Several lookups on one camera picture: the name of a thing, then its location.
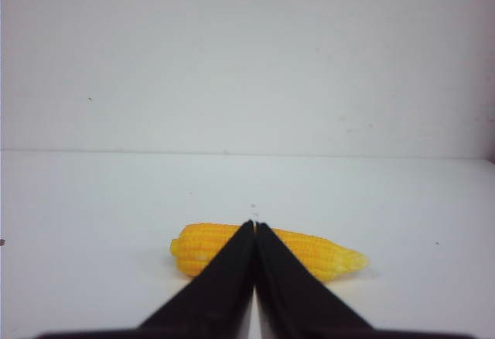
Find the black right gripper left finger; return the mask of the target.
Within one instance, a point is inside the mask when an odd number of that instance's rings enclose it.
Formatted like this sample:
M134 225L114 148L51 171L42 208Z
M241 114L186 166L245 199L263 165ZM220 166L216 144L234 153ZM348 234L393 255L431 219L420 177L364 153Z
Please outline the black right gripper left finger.
M142 331L240 331L253 288L254 224L247 221L210 264L139 327Z

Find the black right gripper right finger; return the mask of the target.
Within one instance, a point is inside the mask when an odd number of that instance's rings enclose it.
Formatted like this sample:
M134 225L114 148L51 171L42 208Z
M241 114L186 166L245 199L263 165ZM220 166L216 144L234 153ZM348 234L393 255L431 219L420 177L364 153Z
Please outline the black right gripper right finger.
M256 289L274 331L372 331L265 223L255 231Z

